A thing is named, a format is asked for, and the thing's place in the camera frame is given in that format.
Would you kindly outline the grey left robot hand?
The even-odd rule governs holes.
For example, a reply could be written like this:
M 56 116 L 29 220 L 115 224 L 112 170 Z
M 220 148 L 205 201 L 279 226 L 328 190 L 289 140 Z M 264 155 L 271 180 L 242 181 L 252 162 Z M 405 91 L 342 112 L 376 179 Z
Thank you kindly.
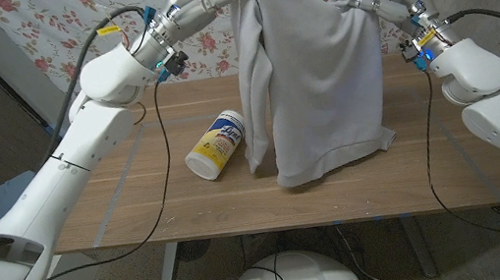
M 142 70 L 164 67 L 178 75 L 188 55 L 176 45 L 206 28 L 220 9 L 239 0 L 167 0 L 130 54 Z

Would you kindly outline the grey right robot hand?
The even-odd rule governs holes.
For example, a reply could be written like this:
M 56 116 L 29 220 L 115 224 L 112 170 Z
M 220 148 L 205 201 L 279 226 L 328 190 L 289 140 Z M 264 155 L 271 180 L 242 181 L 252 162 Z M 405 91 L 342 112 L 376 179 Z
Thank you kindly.
M 349 5 L 375 13 L 407 34 L 399 49 L 405 61 L 433 60 L 461 37 L 446 23 L 433 0 L 351 0 Z

